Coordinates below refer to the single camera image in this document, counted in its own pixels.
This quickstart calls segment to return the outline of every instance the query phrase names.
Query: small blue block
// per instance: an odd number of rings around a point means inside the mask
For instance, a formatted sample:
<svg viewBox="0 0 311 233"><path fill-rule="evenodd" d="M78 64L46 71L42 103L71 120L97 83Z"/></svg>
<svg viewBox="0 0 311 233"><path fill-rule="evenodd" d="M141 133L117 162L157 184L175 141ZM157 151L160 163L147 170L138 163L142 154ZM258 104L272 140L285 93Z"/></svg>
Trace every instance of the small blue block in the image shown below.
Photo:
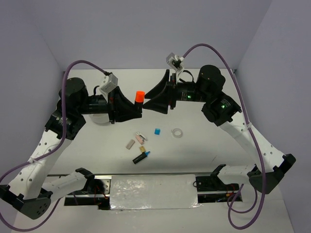
<svg viewBox="0 0 311 233"><path fill-rule="evenodd" d="M161 129L155 129L155 134L160 135L160 131L161 131Z"/></svg>

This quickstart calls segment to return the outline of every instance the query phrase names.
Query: orange cap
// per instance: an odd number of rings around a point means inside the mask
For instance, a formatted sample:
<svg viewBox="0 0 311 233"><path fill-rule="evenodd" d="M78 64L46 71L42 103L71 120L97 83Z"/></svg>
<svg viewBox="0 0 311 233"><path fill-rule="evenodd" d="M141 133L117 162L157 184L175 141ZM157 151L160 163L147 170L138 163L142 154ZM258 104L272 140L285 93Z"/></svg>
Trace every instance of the orange cap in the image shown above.
<svg viewBox="0 0 311 233"><path fill-rule="evenodd" d="M137 102L137 103L144 103L144 99L145 99L145 92L137 91L136 92L136 97L135 97L135 102Z"/></svg>

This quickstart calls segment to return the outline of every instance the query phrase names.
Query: clear tape roll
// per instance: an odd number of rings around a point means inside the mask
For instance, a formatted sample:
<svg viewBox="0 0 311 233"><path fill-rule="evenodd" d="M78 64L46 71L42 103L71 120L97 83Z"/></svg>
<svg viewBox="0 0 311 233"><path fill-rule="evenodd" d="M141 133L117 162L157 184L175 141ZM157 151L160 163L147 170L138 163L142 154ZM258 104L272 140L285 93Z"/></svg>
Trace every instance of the clear tape roll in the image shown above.
<svg viewBox="0 0 311 233"><path fill-rule="evenodd" d="M181 131L181 129L176 128L172 130L172 135L173 137L181 138L183 136L183 132Z"/></svg>

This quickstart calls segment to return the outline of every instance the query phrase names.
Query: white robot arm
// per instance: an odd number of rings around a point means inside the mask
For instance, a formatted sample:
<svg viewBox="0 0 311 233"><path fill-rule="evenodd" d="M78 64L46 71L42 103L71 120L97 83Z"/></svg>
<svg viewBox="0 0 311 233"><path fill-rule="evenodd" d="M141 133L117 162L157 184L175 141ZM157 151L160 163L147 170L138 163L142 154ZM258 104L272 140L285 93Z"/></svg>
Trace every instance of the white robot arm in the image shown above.
<svg viewBox="0 0 311 233"><path fill-rule="evenodd" d="M250 183L261 192L262 171L258 152L248 131L248 128L252 129L262 151L267 177L266 193L269 194L295 163L295 158L291 154L285 155L277 150L253 125L246 124L239 105L222 92L225 78L218 68L204 66L196 83L184 81L179 83L180 74L184 70L182 61L178 56L172 55L167 62L176 73L169 77L167 70L162 81L146 94L145 97L150 100L144 105L141 102L132 104L126 99L114 76L109 77L109 85L100 87L102 95L99 96L95 94L88 96L81 79L69 79L66 90L67 133L64 143L55 153L42 160L36 160L39 156L52 151L61 141L62 112L59 102L56 111L46 124L46 130L37 148L28 160L30 164L8 185L0 185L0 198L31 219L37 219L45 213L53 201L76 190L87 192L98 183L95 176L84 168L77 169L56 181L44 183L59 156L84 126L82 114L105 113L109 115L111 123L123 122L141 118L142 108L167 114L168 106L174 109L177 100L205 102L202 112L206 118L231 135L254 160L253 166L218 166L211 177L214 183L219 185Z"/></svg>
<svg viewBox="0 0 311 233"><path fill-rule="evenodd" d="M71 144L79 130L84 126L84 114L108 114L109 121L124 122L142 117L142 102L130 102L117 86L118 79L110 74L105 84L99 87L101 95L88 96L83 80L71 78L66 88L66 138L62 137L61 100L45 125L42 138L29 158L29 164L8 184L0 185L0 198L11 204L18 211L31 219L41 217L50 204L65 195L77 190L88 190L94 187L104 189L101 181L84 168L75 170L68 176L45 183L45 179L62 152ZM40 156L58 150L49 156L37 160Z"/></svg>

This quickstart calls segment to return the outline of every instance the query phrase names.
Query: wires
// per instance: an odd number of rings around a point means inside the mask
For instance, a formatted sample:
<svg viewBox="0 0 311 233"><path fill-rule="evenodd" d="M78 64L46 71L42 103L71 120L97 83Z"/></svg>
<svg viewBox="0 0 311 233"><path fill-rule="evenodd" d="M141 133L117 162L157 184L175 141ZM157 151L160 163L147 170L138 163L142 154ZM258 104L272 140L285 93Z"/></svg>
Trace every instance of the wires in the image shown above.
<svg viewBox="0 0 311 233"><path fill-rule="evenodd" d="M73 198L74 198L74 202L76 203L76 205L79 205L76 194L74 192L72 192Z"/></svg>
<svg viewBox="0 0 311 233"><path fill-rule="evenodd" d="M104 191L101 191L100 192L103 194L103 196L105 197L105 199L108 199L108 197L106 196L105 192Z"/></svg>
<svg viewBox="0 0 311 233"><path fill-rule="evenodd" d="M68 78L68 75L69 75L69 72L70 70L77 64L87 64L87 65L90 65L92 67L94 67L95 69L99 70L100 72L104 73L104 75L109 75L110 73L107 72L107 71L104 71L103 69L99 68L97 65L91 63L91 62L88 62L88 61L85 61L85 60L78 60L78 61L75 61L73 63L71 63L65 73L64 73L64 76L63 76L63 81L62 81L62 96L61 96L61 101L62 101L62 119L63 119L63 132L62 132L62 139L61 141L59 142L59 144L53 149L51 150L50 152L44 154L44 155L41 155L39 156L38 158L36 158L36 161L39 161L41 159L44 159L46 157L48 157L49 155L53 154L55 151L57 151L64 143L65 139L66 139L66 132L67 132L67 118L66 118L66 102L65 102L65 98L66 98L66 84L67 84L67 78ZM1 177L0 177L0 183L3 181L3 179L9 175L10 173L12 173L13 171L15 170L18 170L24 166L27 166L29 165L30 162L25 162L25 163L22 163L10 170L8 170L7 172L5 172ZM59 203L60 199L56 202L55 206L53 207L51 213L48 215L48 217L42 222L40 223L38 226L36 227L33 227L33 228L30 228L30 229L19 229L19 228L16 228L14 226L12 226L10 223L8 223L2 213L0 212L0 220L4 223L5 226L7 226L8 228L14 230L14 231L17 231L17 232L30 232L30 231L33 231L35 229L38 229L39 227L41 227L47 220L49 220L49 218L52 216L54 210L56 209L58 203Z"/></svg>
<svg viewBox="0 0 311 233"><path fill-rule="evenodd" d="M96 205L96 188L94 188L94 204Z"/></svg>
<svg viewBox="0 0 311 233"><path fill-rule="evenodd" d="M221 56L221 54L214 48L212 47L211 45L208 45L208 44L197 44L197 45L194 45L192 46L184 55L183 57L186 58L186 56L192 51L194 50L195 48L197 47L200 47L200 46L203 46L203 47L207 47L211 50L213 50L217 55L218 57L222 60L222 62L224 63L226 69L228 70L231 78L232 78L232 81L235 85L235 88L238 92L238 95L239 95L239 99L240 99L240 102L241 102L241 106L242 106L242 111L243 111L243 115L244 115L244 119L245 119L245 122L247 125L249 125L250 123L250 120L248 118L248 114L247 114L247 111L246 111L246 107L245 107L245 104L244 104L244 101L243 101L243 97L242 97L242 93L241 93L241 90L240 90L240 87L239 87L239 84L238 84L238 81L236 79L236 77L233 75L230 67L228 66L227 62L225 61L225 59L223 58L223 56ZM259 217L260 213L261 213L261 210L262 210L262 207L263 207L263 203L264 203L264 199L265 199L265 195L266 195L266 171L265 171L265 167L264 167L264 161L263 161L263 157L262 157L262 153L260 151L260 147L258 145L258 142L255 138L255 135L253 133L253 130L252 128L248 128L249 130L249 133L254 141L254 144L255 144L255 147L257 149L257 152L258 152L258 156L259 156L259 160L260 160L260 166L261 166L261 173L262 173L262 192L261 192L261 198L260 198L260 203L259 203L259 206L258 206L258 209L254 215L254 217L250 220L249 223L247 223L246 225L244 226L236 226L234 225L234 223L232 222L232 219L231 219L231 210L233 211L232 209L232 205L234 203L234 201L236 200L236 198L240 195L241 193L241 190L243 188L243 184L240 186L240 189L238 190L238 192L236 193L236 195L234 195L234 198L229 206L229 209L228 209L228 219L229 219L229 222L230 224L235 228L235 229L238 229L238 230L244 230L248 227L250 227L251 225L254 224L254 222L257 220L257 218Z"/></svg>
<svg viewBox="0 0 311 233"><path fill-rule="evenodd" d="M255 208L256 203L257 203L257 199L258 199L257 190L254 189L254 191L255 191L255 201L254 201L254 204L252 205L251 208L249 208L248 210L245 210L245 211L237 211L237 210L235 210L235 209L233 209L233 208L231 208L231 210L232 210L233 212L238 213L238 214L246 214L246 213L248 213L248 212L251 212L251 211ZM228 205L228 207L230 207L229 201L231 200L231 198L233 198L233 196L234 196L234 194L231 195L231 196L228 198L228 200L227 200L227 205Z"/></svg>

